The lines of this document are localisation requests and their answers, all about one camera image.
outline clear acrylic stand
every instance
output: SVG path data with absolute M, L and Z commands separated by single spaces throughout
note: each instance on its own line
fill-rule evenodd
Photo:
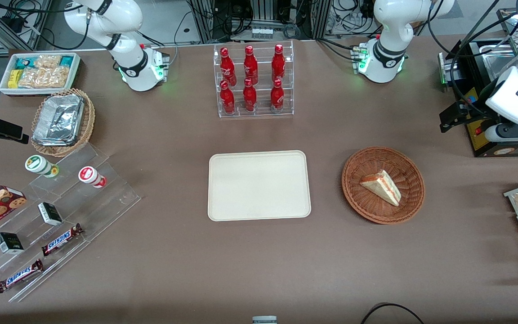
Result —
M 283 45 L 283 56 L 285 57 L 285 77 L 282 80 L 282 88 L 285 92 L 283 98 L 283 109 L 280 113 L 271 111 L 271 89 L 273 88 L 273 80 L 271 79 L 271 60 L 275 54 L 275 45 Z M 214 46 L 214 73 L 215 73 L 215 90 L 217 92 L 217 107 L 219 117 L 237 118 L 237 117 L 289 117 L 295 112 L 294 101 L 294 49 L 292 41 L 266 41 L 252 43 L 253 52 L 257 58 L 259 66 L 259 83 L 255 85 L 257 90 L 257 109 L 255 112 L 249 112 L 245 109 L 245 101 L 243 100 L 243 81 L 245 80 L 245 70 L 243 70 L 243 61 L 245 60 L 245 46 L 247 44 L 228 44 Z M 236 86 L 231 87 L 235 96 L 235 113 L 227 115 L 221 103 L 219 93 L 221 88 L 219 83 L 223 79 L 221 74 L 221 56 L 219 50 L 222 47 L 229 49 L 229 56 L 235 64 L 235 75 L 237 77 Z
M 91 144 L 72 152 L 57 165 L 58 176 L 52 179 L 37 177 L 23 189 L 29 203 L 15 215 L 8 216 L 8 220 L 0 221 L 0 232 L 17 234 L 25 248 L 16 256 L 3 254 L 0 250 L 0 281 L 25 269 L 39 258 L 44 267 L 43 272 L 31 275 L 1 294 L 9 302 L 18 302 L 29 295 L 141 199 L 107 163 L 107 156 Z M 96 168 L 99 174 L 107 178 L 106 186 L 97 189 L 79 181 L 77 173 L 84 166 Z M 55 205 L 62 216 L 62 225 L 51 226 L 43 222 L 37 208 L 43 201 Z M 77 223 L 80 223 L 84 232 L 56 252 L 43 257 L 41 247 Z

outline white container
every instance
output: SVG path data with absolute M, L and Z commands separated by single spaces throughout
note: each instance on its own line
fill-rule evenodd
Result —
M 208 194 L 213 221 L 307 217 L 307 159 L 300 150 L 216 154 L 209 160 Z
M 27 89 L 27 88 L 8 88 L 9 75 L 11 71 L 15 69 L 18 58 L 24 58 L 28 56 L 38 55 L 61 55 L 62 57 L 73 57 L 71 67 L 69 68 L 69 74 L 67 75 L 67 81 L 63 88 L 39 88 L 39 89 Z M 4 76 L 1 78 L 0 91 L 2 94 L 9 96 L 33 96 L 33 95 L 50 95 L 55 94 L 61 90 L 68 90 L 73 85 L 73 81 L 76 78 L 77 69 L 79 67 L 80 57 L 73 52 L 45 52 L 45 53 L 20 53 L 13 54 L 9 58 L 7 67 L 5 68 Z
M 25 161 L 25 169 L 33 173 L 41 174 L 46 178 L 53 178 L 59 174 L 59 167 L 41 155 L 31 155 Z
M 101 188 L 107 184 L 107 179 L 92 166 L 84 166 L 79 172 L 79 179 L 95 188 Z

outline red bottle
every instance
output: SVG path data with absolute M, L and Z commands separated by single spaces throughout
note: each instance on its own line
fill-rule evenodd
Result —
M 253 84 L 259 82 L 259 68 L 257 67 L 257 58 L 253 55 L 253 46 L 245 46 L 245 61 L 243 62 L 245 68 L 245 77 L 250 78 Z
M 273 113 L 281 113 L 283 110 L 283 89 L 281 88 L 281 79 L 273 82 L 273 89 L 271 89 L 271 111 Z
M 223 79 L 229 82 L 229 86 L 235 86 L 237 84 L 237 77 L 235 76 L 235 64 L 229 57 L 229 51 L 226 47 L 222 47 L 221 53 L 221 74 Z
M 277 44 L 275 45 L 275 55 L 273 56 L 273 61 L 271 61 L 271 79 L 273 82 L 275 80 L 283 79 L 285 76 L 285 58 L 283 57 L 283 45 Z
M 245 109 L 250 113 L 255 111 L 257 107 L 257 91 L 253 87 L 251 78 L 245 79 L 245 88 L 243 89 L 243 98 L 245 99 Z
M 235 97 L 233 92 L 229 89 L 229 84 L 225 80 L 221 80 L 220 84 L 221 92 L 221 103 L 227 115 L 233 115 L 235 113 Z

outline small yogurt bottle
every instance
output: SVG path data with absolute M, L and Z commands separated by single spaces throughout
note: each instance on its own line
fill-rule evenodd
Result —
M 82 182 L 88 183 L 95 188 L 101 188 L 107 184 L 107 179 L 92 166 L 85 166 L 79 172 L 79 178 Z
M 59 174 L 59 167 L 49 161 L 47 161 L 41 155 L 31 155 L 25 161 L 25 168 L 27 171 L 41 174 L 46 178 L 53 178 Z

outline sandwich slice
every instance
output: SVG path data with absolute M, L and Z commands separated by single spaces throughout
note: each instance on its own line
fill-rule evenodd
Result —
M 393 206 L 399 206 L 401 192 L 385 170 L 361 178 L 361 185 Z

